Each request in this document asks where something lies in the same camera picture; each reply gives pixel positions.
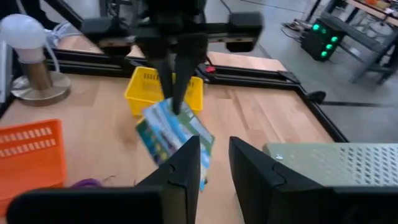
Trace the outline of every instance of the floor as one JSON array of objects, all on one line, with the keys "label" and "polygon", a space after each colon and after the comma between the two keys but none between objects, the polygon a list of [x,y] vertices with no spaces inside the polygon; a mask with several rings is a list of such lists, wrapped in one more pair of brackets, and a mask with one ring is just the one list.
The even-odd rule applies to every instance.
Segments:
[{"label": "floor", "polygon": [[[99,17],[98,0],[65,0],[82,17]],[[249,55],[274,58],[293,72],[307,91],[322,90],[327,93],[328,101],[356,103],[377,103],[386,107],[322,106],[325,113],[341,129],[351,142],[398,142],[398,78],[393,77],[382,86],[375,84],[377,74],[368,74],[359,83],[353,85],[349,78],[361,65],[341,49],[331,57],[331,62],[314,61],[301,48],[300,44],[287,37],[281,30],[281,22],[290,22],[295,18],[303,19],[315,0],[224,0],[233,11],[261,11],[264,15],[265,29],[259,39],[259,45]],[[62,21],[46,3],[42,8],[53,21]],[[223,22],[228,19],[228,10],[220,0],[209,0],[206,5],[208,22]],[[366,57],[369,52],[361,46],[345,39],[352,48]],[[210,50],[228,52],[222,44],[211,44]]]}]

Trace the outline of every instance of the green light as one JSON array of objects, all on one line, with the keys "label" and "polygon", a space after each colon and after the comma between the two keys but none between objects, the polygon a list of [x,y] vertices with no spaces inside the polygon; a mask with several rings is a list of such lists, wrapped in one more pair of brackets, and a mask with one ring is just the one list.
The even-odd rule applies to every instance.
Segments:
[{"label": "green light", "polygon": [[314,31],[317,31],[319,28],[320,28],[320,26],[319,26],[318,24],[315,24],[315,25],[312,27],[312,29],[313,29]]},{"label": "green light", "polygon": [[338,40],[337,37],[332,37],[332,38],[331,38],[331,41],[332,41],[332,42],[336,42],[337,40]]}]

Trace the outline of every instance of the wooden tabletop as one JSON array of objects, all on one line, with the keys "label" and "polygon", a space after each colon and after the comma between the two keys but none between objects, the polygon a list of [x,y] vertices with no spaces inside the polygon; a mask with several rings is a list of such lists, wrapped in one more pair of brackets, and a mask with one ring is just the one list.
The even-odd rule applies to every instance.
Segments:
[{"label": "wooden tabletop", "polygon": [[[363,10],[370,15],[376,16],[380,19],[384,19],[386,17],[386,14],[381,12],[383,9],[378,9],[377,6],[372,6],[369,4],[366,4],[365,2],[359,2],[355,0],[346,0],[346,2],[352,6],[357,7],[360,10]],[[393,17],[388,17],[386,22],[391,23],[394,26],[398,26],[398,19],[395,19]]]},{"label": "wooden tabletop", "polygon": [[[222,53],[211,53],[210,57],[215,64],[284,70],[273,59]],[[0,126],[61,119],[68,174],[65,186],[112,175],[105,186],[132,186],[156,170],[123,97],[128,79],[69,77],[72,93],[66,100],[41,108],[15,101]],[[200,119],[216,141],[208,184],[198,199],[197,223],[243,223],[229,168],[230,136],[258,149],[268,142],[332,142],[294,91],[209,85]]]}]

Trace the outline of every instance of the white lamp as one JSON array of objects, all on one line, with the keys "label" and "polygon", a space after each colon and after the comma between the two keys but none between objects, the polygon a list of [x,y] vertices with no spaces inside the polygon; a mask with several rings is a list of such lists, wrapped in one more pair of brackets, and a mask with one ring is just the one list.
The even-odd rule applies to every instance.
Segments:
[{"label": "white lamp", "polygon": [[34,18],[12,14],[0,21],[0,37],[17,52],[24,76],[13,82],[11,92],[24,104],[45,106],[69,95],[70,80],[62,73],[49,72],[43,46],[46,35]]}]

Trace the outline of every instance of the light bulb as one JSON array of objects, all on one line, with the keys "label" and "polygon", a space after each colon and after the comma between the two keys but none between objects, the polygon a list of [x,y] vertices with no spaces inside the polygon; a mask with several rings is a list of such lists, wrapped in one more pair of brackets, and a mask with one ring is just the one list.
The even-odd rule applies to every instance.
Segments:
[{"label": "light bulb", "polygon": [[34,18],[22,14],[6,16],[0,21],[0,37],[14,48],[22,63],[44,60],[45,31]]}]

